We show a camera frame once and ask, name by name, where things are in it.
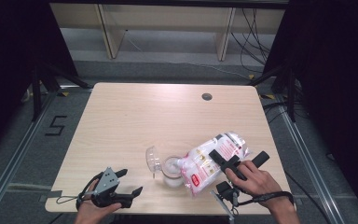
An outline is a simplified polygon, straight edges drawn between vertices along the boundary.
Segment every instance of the wrist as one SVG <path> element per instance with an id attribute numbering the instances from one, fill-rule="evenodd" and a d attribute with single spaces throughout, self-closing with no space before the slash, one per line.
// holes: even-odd
<path id="1" fill-rule="evenodd" d="M 296 212 L 295 206 L 287 197 L 270 199 L 266 202 L 266 207 L 272 215 Z"/>
<path id="2" fill-rule="evenodd" d="M 75 224 L 98 224 L 100 222 L 101 222 L 101 219 L 97 218 L 97 217 L 77 216 L 75 219 Z"/>

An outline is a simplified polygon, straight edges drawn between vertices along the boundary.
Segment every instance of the hole in table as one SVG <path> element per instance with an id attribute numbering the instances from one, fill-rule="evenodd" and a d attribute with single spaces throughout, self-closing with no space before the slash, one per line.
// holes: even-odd
<path id="1" fill-rule="evenodd" d="M 203 93 L 202 99 L 204 99 L 206 101 L 210 101 L 210 100 L 212 100 L 212 95 L 210 93 Z"/>

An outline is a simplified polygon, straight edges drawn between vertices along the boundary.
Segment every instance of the red label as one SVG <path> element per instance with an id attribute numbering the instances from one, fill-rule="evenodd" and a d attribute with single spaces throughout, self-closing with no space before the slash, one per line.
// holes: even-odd
<path id="1" fill-rule="evenodd" d="M 199 178 L 196 175 L 191 176 L 191 181 L 193 181 L 193 184 L 198 187 L 200 184 Z"/>

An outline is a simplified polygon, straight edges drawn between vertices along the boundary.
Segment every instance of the human hand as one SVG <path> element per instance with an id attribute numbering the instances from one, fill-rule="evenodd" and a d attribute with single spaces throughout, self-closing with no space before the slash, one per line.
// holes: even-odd
<path id="1" fill-rule="evenodd" d="M 89 185 L 89 191 L 95 188 L 97 180 Z M 117 211 L 121 207 L 121 203 L 113 203 L 106 207 L 97 207 L 90 200 L 90 195 L 84 197 L 86 201 L 80 204 L 75 219 L 75 224 L 97 224 L 107 215 Z"/>
<path id="2" fill-rule="evenodd" d="M 238 170 L 246 176 L 244 181 L 238 178 L 231 169 L 226 169 L 227 178 L 237 187 L 244 189 L 252 196 L 282 191 L 281 186 L 275 181 L 271 174 L 267 171 L 259 170 L 251 161 L 242 161 L 237 167 Z M 288 204 L 289 200 L 285 197 L 269 199 L 260 203 L 269 210 L 280 208 L 284 204 Z"/>
<path id="3" fill-rule="evenodd" d="M 237 187 L 244 189 L 252 196 L 282 191 L 281 186 L 267 171 L 259 170 L 251 161 L 242 161 L 237 167 L 247 180 L 238 178 L 227 168 L 227 178 Z M 296 209 L 286 197 L 277 197 L 260 203 L 267 207 L 278 223 L 300 223 Z"/>

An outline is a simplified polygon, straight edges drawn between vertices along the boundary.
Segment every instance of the snack bag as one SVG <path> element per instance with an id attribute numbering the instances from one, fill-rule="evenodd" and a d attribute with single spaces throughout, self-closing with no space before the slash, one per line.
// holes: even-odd
<path id="1" fill-rule="evenodd" d="M 199 147 L 190 150 L 177 164 L 181 170 L 186 187 L 196 196 L 205 187 L 213 183 L 222 173 L 220 166 L 213 161 L 209 153 L 216 150 L 226 161 L 237 155 L 242 161 L 249 155 L 245 141 L 236 133 L 221 133 Z"/>

